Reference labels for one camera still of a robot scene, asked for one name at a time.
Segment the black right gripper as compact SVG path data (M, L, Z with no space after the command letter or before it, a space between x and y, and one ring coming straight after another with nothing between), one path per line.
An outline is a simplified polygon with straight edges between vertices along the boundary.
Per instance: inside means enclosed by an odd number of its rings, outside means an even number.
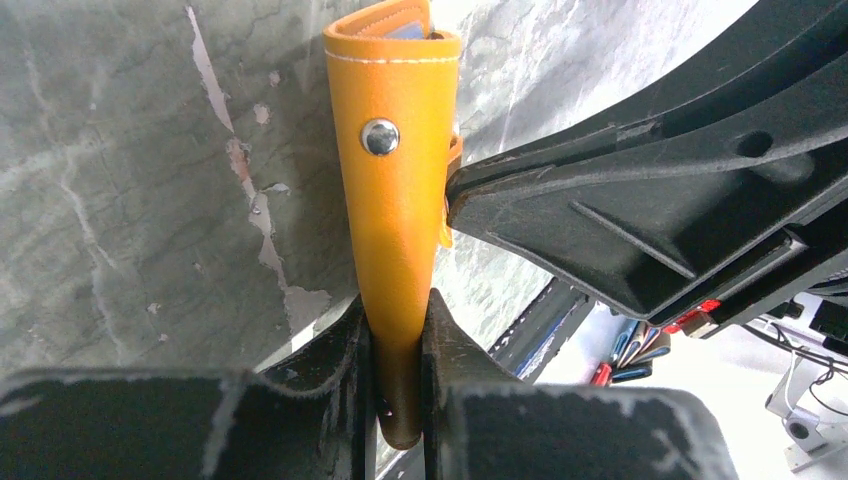
M847 275L847 66L686 134L449 181L447 196L455 229L666 333L709 338Z

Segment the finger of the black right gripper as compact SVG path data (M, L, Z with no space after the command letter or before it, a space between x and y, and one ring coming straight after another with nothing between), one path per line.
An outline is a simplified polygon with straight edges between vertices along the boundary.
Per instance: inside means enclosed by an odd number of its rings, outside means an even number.
M466 189L686 134L748 110L842 55L844 1L759 1L659 80L555 134L457 170Z

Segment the orange blue card holder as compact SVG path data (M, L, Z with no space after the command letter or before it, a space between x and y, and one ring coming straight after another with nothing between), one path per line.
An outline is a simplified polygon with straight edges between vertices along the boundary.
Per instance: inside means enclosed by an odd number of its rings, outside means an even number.
M451 243L445 187L460 38L426 1L382 1L323 33L357 283L374 345L379 416L398 450L422 435L421 337L437 250Z

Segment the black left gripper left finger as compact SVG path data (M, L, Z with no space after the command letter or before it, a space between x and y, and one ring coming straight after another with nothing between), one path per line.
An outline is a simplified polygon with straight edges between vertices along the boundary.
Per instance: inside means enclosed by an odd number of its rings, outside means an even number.
M1 383L5 479L367 479L360 300L261 371L30 369Z

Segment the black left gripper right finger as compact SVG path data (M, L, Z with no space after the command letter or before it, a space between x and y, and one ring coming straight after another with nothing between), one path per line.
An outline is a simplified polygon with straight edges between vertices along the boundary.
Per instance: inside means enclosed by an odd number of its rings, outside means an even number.
M704 403L662 388L533 385L500 366L432 290L422 337L429 479L734 479Z

